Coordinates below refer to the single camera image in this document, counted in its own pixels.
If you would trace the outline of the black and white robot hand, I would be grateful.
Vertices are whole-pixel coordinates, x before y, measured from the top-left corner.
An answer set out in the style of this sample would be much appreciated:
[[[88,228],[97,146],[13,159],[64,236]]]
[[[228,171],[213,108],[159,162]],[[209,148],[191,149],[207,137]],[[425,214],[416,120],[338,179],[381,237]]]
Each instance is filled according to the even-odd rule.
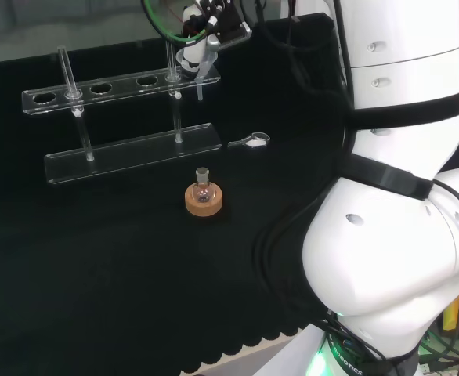
[[[184,38],[201,36],[187,42],[180,68],[184,77],[195,79],[207,51],[217,52],[251,36],[251,28],[240,17],[234,1],[194,1],[182,14]]]

